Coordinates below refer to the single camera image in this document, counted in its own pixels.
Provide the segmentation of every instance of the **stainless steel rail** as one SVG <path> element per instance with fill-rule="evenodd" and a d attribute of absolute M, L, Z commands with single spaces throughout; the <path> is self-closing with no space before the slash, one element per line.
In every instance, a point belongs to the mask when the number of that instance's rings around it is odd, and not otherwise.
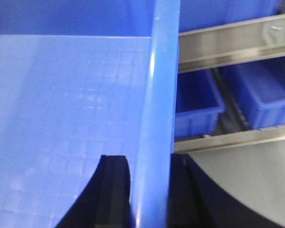
<path fill-rule="evenodd" d="M 175 142 L 174 153 L 210 151 L 279 140 L 285 140 L 285 125 Z"/>
<path fill-rule="evenodd" d="M 285 14 L 183 32 L 179 72 L 285 56 Z"/>

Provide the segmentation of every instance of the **gray surface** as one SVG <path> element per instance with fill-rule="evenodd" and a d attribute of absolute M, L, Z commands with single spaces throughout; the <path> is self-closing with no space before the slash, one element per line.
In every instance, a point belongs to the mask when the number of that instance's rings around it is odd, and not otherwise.
<path fill-rule="evenodd" d="M 190 155 L 233 197 L 285 226 L 285 140 Z"/>
<path fill-rule="evenodd" d="M 179 72 L 285 56 L 285 14 L 180 33 Z"/>

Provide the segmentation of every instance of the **plastic container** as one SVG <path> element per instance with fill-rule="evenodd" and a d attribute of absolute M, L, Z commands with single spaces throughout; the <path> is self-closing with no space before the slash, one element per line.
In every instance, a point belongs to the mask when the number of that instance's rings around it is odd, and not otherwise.
<path fill-rule="evenodd" d="M 179 7 L 0 1 L 0 228 L 54 227 L 102 154 L 129 161 L 136 227 L 165 227 Z"/>
<path fill-rule="evenodd" d="M 180 32 L 277 13 L 280 0 L 182 0 Z"/>
<path fill-rule="evenodd" d="M 285 124 L 285 59 L 223 67 L 243 115 L 254 129 Z"/>
<path fill-rule="evenodd" d="M 178 75 L 175 138 L 212 133 L 224 110 L 210 70 Z"/>

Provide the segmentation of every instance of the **grid pattern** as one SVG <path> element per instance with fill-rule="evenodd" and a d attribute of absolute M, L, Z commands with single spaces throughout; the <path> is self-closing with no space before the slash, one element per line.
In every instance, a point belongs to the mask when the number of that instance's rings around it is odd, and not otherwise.
<path fill-rule="evenodd" d="M 138 147 L 150 38 L 0 36 L 0 228 L 54 227 Z"/>

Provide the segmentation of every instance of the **metal shelf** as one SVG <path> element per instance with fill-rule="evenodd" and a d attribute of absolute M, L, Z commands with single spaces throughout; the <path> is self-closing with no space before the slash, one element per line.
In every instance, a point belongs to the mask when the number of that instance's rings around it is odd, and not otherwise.
<path fill-rule="evenodd" d="M 285 56 L 285 14 L 179 35 L 179 72 Z"/>

